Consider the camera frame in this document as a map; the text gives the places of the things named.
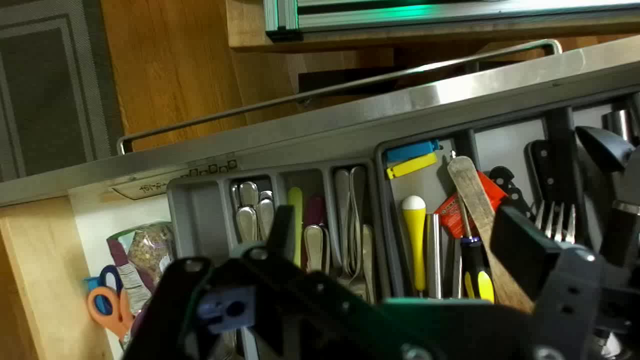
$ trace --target gray rug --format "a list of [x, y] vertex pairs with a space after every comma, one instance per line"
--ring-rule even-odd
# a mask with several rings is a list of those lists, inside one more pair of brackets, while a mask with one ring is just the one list
[[100, 0], [0, 1], [0, 181], [116, 154]]

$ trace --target black knife handle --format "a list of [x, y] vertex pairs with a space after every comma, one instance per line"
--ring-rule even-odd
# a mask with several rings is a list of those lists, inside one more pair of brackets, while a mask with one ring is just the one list
[[611, 209], [600, 254], [612, 265], [633, 268], [638, 257], [640, 214], [632, 209], [624, 211], [621, 208], [625, 208], [624, 204], [616, 202]]

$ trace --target yellow screwdriver handle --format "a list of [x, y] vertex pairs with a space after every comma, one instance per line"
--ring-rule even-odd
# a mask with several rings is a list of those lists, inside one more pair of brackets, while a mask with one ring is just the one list
[[424, 291], [426, 288], [424, 273], [424, 255], [422, 252], [422, 238], [424, 235], [424, 218], [427, 209], [424, 200], [417, 196], [410, 196], [403, 201], [403, 215], [411, 239], [413, 250], [413, 276], [415, 289]]

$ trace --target wooden spatula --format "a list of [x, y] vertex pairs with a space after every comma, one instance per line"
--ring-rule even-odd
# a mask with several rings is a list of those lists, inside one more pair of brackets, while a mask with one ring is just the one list
[[491, 266], [493, 286], [498, 303], [530, 313], [533, 310], [531, 299], [491, 252], [491, 235], [495, 212], [480, 183], [476, 167], [468, 157], [458, 156], [451, 160], [447, 169], [458, 189], [458, 193], [465, 201], [467, 211], [476, 223], [480, 237], [482, 237], [489, 265]]

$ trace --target screwdriver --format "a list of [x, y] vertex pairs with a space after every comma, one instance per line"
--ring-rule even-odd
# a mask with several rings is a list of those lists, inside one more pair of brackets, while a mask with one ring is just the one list
[[415, 289], [418, 291], [418, 296], [423, 297], [426, 281], [424, 276], [422, 239], [424, 236], [424, 219], [427, 215], [427, 206], [421, 197], [411, 195], [402, 201], [402, 212], [413, 250], [413, 282]]
[[460, 217], [465, 228], [465, 236], [460, 238], [460, 247], [462, 250], [463, 278], [467, 297], [470, 299], [485, 299], [495, 303], [491, 270], [487, 265], [488, 260], [484, 253], [482, 240], [477, 236], [471, 235], [467, 210], [461, 199], [459, 203]]

